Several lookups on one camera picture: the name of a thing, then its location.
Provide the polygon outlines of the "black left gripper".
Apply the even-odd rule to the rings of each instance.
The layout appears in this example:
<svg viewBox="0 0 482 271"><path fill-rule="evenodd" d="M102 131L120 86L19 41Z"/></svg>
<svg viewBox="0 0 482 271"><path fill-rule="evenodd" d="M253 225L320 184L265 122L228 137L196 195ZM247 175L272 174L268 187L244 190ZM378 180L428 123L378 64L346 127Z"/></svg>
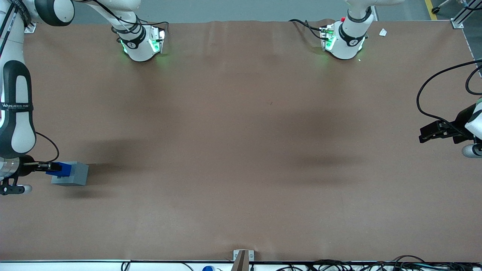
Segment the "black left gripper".
<svg viewBox="0 0 482 271"><path fill-rule="evenodd" d="M460 130L460 132L454 131L453 127L448 125L446 122L436 120L421 128L419 136L420 143L445 138L453 138L454 144L460 144L468 140L472 140L473 143L477 143L476 137L465 128L465 124L469 121L474 113L475 107L476 104L473 104L464 110L461 110L456 116L455 120L451 122Z"/></svg>

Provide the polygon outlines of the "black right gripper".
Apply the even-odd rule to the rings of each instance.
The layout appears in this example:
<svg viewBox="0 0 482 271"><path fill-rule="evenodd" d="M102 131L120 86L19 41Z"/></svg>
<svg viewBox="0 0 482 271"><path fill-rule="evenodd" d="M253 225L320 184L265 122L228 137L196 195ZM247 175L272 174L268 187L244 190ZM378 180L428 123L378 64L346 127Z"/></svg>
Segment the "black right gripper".
<svg viewBox="0 0 482 271"><path fill-rule="evenodd" d="M24 177L34 172L38 168L38 172L60 172L61 163L57 162L38 162L32 156L23 155L19 158L19 166L17 168L17 175Z"/></svg>

